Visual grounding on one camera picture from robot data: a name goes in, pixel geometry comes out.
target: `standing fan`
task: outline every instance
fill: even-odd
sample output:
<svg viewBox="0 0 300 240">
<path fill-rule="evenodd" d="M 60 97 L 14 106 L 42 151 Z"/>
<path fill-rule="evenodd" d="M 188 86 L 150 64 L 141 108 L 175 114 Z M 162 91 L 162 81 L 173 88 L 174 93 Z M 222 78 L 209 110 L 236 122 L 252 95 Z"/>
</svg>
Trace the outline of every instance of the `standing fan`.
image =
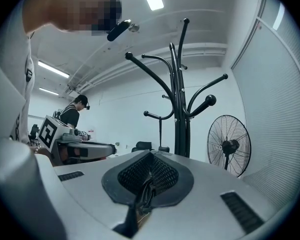
<svg viewBox="0 0 300 240">
<path fill-rule="evenodd" d="M 210 127 L 207 140 L 210 164 L 239 177 L 247 169 L 251 141 L 246 127 L 231 115 L 218 117 Z"/>
</svg>

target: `white shirt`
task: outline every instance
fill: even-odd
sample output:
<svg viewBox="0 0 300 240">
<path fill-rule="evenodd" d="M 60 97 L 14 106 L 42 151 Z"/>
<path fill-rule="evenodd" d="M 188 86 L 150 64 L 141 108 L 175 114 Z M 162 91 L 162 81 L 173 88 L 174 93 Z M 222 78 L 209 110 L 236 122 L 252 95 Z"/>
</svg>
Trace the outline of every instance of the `white shirt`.
<svg viewBox="0 0 300 240">
<path fill-rule="evenodd" d="M 35 71 L 30 38 L 26 35 L 23 24 L 23 3 L 24 0 L 19 2 L 0 29 L 0 68 L 25 99 L 25 105 L 15 121 L 10 137 L 15 141 L 28 143 L 28 110 L 35 84 Z"/>
</svg>

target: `person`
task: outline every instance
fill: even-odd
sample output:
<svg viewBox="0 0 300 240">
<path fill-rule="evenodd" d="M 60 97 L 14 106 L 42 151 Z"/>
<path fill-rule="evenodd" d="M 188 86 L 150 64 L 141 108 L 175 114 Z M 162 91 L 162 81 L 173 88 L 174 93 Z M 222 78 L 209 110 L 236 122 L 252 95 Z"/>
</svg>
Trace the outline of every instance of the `person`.
<svg viewBox="0 0 300 240">
<path fill-rule="evenodd" d="M 79 120 L 79 111 L 85 109 L 88 104 L 88 98 L 84 95 L 79 95 L 74 102 L 60 113 L 60 121 L 64 124 L 76 128 Z"/>
<path fill-rule="evenodd" d="M 28 110 L 35 83 L 31 35 L 47 25 L 63 32 L 90 31 L 91 35 L 100 35 L 118 23 L 121 13 L 120 0 L 21 0 L 18 3 L 0 29 L 0 69 L 25 99 L 12 128 L 12 140 L 29 142 Z"/>
</svg>

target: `black chair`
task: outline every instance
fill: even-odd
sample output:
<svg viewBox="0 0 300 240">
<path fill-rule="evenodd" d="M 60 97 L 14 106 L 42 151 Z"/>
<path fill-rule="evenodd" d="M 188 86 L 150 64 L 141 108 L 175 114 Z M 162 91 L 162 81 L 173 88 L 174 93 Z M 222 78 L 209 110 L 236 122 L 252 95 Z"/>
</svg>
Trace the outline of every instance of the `black chair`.
<svg viewBox="0 0 300 240">
<path fill-rule="evenodd" d="M 28 135 L 31 146 L 32 146 L 32 144 L 34 144 L 36 146 L 38 145 L 38 139 L 37 139 L 38 132 L 39 132 L 39 127 L 37 124 L 34 124 L 31 128 L 30 134 Z"/>
<path fill-rule="evenodd" d="M 135 147 L 131 150 L 131 152 L 139 151 L 139 150 L 153 150 L 151 142 L 139 141 Z"/>
</svg>

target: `black shirt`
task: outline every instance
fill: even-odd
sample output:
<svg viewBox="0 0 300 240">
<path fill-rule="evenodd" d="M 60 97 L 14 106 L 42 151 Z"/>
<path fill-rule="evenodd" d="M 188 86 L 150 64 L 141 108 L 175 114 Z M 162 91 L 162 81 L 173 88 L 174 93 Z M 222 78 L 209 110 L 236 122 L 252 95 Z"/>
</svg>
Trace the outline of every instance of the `black shirt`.
<svg viewBox="0 0 300 240">
<path fill-rule="evenodd" d="M 77 127 L 79 121 L 79 112 L 77 111 L 75 105 L 67 106 L 60 115 L 60 121 L 64 124 L 71 124 Z"/>
</svg>

